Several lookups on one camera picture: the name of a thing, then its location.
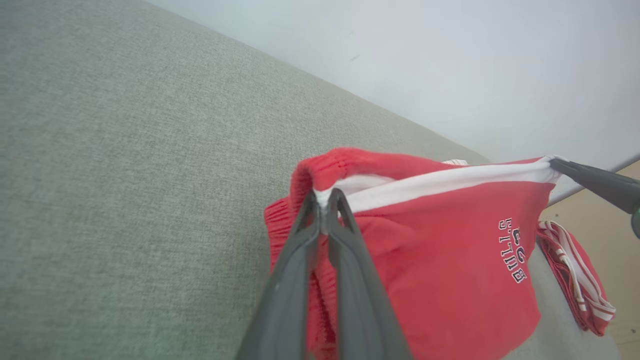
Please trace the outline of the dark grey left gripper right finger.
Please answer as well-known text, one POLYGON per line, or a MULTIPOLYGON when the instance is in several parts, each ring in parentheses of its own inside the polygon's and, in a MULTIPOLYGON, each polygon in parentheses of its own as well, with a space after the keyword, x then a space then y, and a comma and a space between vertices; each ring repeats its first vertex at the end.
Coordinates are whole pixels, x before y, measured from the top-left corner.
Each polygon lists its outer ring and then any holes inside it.
POLYGON ((350 209, 334 189, 327 203, 330 263, 336 274, 338 360, 413 360, 413 354, 350 209))

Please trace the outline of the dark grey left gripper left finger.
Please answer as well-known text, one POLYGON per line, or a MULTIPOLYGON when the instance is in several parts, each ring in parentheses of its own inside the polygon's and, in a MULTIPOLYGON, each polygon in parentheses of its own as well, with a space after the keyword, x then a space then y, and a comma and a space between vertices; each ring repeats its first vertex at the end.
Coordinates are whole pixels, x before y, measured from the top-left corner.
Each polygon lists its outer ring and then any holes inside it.
POLYGON ((318 259, 320 209, 310 192, 250 321, 235 360, 306 360, 310 278, 318 259))

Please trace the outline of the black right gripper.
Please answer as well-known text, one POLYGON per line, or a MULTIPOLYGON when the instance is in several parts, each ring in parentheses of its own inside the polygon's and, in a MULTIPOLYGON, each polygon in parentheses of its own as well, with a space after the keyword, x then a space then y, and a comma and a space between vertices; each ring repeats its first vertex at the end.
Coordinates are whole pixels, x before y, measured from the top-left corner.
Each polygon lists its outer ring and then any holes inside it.
POLYGON ((640 181, 589 165, 555 158, 550 167, 597 194, 611 205, 631 214, 631 230, 640 240, 640 181))

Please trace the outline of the red shorts with white stripe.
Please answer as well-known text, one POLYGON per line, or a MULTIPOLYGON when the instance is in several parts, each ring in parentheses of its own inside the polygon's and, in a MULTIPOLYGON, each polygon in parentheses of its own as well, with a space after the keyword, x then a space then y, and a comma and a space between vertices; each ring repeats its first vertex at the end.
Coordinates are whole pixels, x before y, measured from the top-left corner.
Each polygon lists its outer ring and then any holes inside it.
POLYGON ((543 156, 439 162, 336 148, 301 161, 265 208, 277 261, 306 194, 345 193, 416 360, 500 360, 541 314, 528 259, 559 174, 543 156))

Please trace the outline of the red Bulls jersey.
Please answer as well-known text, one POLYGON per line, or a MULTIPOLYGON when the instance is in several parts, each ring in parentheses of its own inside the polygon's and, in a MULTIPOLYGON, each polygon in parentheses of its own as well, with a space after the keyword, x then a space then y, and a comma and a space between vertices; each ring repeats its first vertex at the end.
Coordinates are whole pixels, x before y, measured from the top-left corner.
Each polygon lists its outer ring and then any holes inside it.
POLYGON ((555 221, 540 221, 536 234, 579 328, 603 337, 617 309, 608 301, 589 255, 576 237, 555 221))

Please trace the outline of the light plywood panel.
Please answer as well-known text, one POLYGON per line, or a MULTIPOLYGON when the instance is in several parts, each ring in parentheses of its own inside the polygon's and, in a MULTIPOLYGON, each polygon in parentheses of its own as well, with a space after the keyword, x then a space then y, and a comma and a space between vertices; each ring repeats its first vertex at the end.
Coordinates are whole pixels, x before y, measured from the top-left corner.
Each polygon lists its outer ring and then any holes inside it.
POLYGON ((616 309, 606 335, 622 360, 640 360, 640 240, 630 215, 583 189, 549 205, 541 219, 562 225, 586 251, 616 309))

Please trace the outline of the grey fabric sofa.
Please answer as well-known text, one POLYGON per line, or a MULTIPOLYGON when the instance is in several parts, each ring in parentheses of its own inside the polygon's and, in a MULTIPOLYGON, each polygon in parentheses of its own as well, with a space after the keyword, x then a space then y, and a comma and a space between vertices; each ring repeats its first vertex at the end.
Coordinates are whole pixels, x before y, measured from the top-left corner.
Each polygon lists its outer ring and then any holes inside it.
POLYGON ((338 147, 488 162, 142 0, 0 0, 0 360, 233 360, 338 147))

